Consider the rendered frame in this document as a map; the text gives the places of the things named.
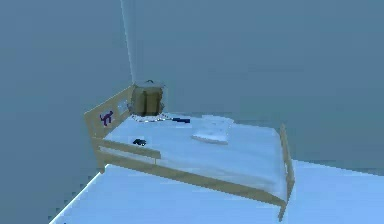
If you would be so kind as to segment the white pillow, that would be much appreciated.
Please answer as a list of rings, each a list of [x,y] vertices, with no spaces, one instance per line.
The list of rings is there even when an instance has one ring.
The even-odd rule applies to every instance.
[[[192,138],[198,141],[227,145],[229,129],[234,120],[222,116],[203,115],[197,122]]]

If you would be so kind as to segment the light wooden bed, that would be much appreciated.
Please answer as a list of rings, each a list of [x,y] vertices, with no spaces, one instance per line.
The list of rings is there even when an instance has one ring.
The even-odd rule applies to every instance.
[[[233,123],[227,145],[192,138],[200,117],[141,117],[131,109],[133,85],[84,113],[98,170],[111,164],[236,195],[280,208],[295,184],[286,127]],[[187,118],[190,123],[172,121]],[[135,139],[146,145],[132,144]]]

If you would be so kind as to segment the olive green backpack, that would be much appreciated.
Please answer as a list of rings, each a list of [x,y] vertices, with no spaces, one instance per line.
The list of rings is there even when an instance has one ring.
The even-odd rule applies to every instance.
[[[132,113],[141,117],[161,114],[164,108],[163,89],[162,83],[153,80],[134,83],[131,97]]]

